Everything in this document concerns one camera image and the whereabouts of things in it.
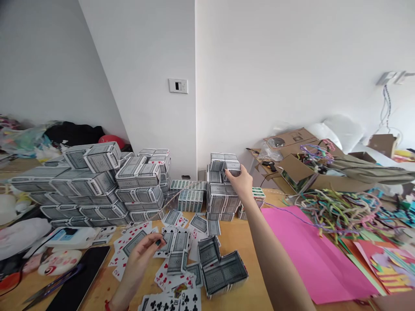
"pink paper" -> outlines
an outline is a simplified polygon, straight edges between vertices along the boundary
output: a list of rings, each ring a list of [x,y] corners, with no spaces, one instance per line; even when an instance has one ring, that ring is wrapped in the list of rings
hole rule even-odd
[[[290,206],[287,210],[311,223],[297,206]],[[363,273],[332,242],[326,237],[319,237],[317,228],[282,210],[263,208],[262,214],[316,304],[378,294]]]

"cable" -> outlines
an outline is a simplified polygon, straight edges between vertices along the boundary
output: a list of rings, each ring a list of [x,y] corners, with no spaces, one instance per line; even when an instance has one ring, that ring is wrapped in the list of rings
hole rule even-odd
[[[29,259],[38,251],[38,249],[40,249],[43,245],[45,245],[47,242],[49,242],[50,241],[50,239],[52,239],[55,235],[57,235],[59,232],[61,232],[62,230],[65,230],[65,229],[70,229],[70,228],[62,228],[61,230],[59,230],[58,232],[56,232],[53,236],[51,236],[49,239],[47,239],[45,242],[43,242],[42,244],[40,244],[39,245],[39,247],[37,248],[37,249],[35,249],[35,251],[26,259],[26,261],[24,261],[23,263],[22,263],[22,265],[21,265],[21,267],[20,267],[20,270],[19,270],[19,281],[17,282],[17,284],[16,284],[16,286],[15,287],[13,287],[12,289],[10,289],[9,291],[7,291],[7,292],[5,292],[4,294],[1,294],[0,295],[0,297],[1,296],[4,296],[5,294],[8,294],[8,293],[10,293],[12,290],[14,290],[16,287],[18,287],[19,286],[19,284],[21,283],[21,281],[22,281],[22,275],[23,275],[23,268],[24,268],[24,266],[26,265],[26,263],[29,261]]]
[[[262,181],[262,183],[261,183],[261,185],[259,186],[260,188],[262,188],[262,184],[264,183],[264,181],[265,181],[265,179],[267,179],[267,177],[269,176],[269,175],[274,175],[274,174],[278,174],[279,172],[274,172],[274,173],[271,173],[271,174],[268,174],[268,175],[266,175],[265,177],[264,177],[264,180]]]

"beige cardboard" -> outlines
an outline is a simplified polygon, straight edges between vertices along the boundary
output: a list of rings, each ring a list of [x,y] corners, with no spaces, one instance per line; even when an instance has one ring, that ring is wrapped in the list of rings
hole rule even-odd
[[[279,162],[288,175],[296,182],[307,178],[314,173],[307,165],[303,164],[294,154],[288,155]],[[371,189],[374,184],[366,184],[349,177],[327,176],[319,174],[309,189],[333,189],[342,192],[360,192]]]

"wall-mounted device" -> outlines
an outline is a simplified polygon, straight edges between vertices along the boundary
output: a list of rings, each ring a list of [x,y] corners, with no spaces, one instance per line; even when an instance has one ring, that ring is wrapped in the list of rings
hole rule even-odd
[[[170,93],[184,93],[188,94],[187,80],[169,79]]]

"smartphone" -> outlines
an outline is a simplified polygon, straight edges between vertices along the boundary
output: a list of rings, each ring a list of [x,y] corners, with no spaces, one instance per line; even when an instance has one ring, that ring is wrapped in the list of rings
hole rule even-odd
[[[62,285],[46,311],[77,311],[94,282],[109,250],[110,246],[88,249],[78,263],[82,263],[84,268],[78,275]]]

